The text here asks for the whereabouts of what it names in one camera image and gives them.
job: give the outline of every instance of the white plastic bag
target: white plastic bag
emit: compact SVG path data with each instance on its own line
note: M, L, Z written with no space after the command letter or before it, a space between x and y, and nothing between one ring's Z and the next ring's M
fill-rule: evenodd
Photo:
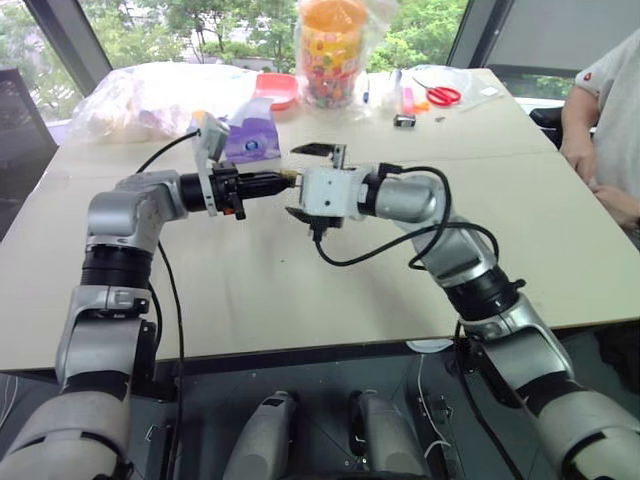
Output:
M147 63L114 70L73 112L69 136L112 143L183 135L194 111L233 114L257 72L230 65Z

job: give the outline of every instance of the person's hand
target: person's hand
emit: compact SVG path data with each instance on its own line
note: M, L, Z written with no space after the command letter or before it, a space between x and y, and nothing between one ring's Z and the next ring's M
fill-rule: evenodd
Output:
M596 174L596 148L591 141L589 132L577 135L565 134L560 153L578 172L584 183L588 184Z
M591 191L622 228L633 230L640 219L640 200L611 185L593 187Z

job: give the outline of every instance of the clear plastic bag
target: clear plastic bag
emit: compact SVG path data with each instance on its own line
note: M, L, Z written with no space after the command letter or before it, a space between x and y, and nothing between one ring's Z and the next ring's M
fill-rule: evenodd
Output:
M322 108L352 103L356 81L395 15L396 0L301 0L296 73L303 98Z
M230 65L147 63L114 70L73 112L67 132L86 141L145 142L183 135L194 111L233 114L257 72Z
M492 99L502 97L502 92L486 84L469 70L442 65L418 65L406 70L404 86L413 88L416 98L425 98L426 92L413 79L429 87L449 87L461 94L460 102L447 107L458 112L465 112Z

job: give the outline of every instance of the orange lid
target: orange lid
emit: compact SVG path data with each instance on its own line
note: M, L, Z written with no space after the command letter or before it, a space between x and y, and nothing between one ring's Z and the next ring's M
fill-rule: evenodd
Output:
M322 32L346 33L367 21L361 0L308 0L300 5L304 25Z

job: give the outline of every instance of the black chair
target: black chair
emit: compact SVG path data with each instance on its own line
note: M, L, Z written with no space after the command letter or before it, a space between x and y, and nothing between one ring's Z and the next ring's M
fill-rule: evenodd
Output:
M17 68L0 68L0 241L58 146Z
M534 108L529 117L549 140L560 149L562 145L562 107Z

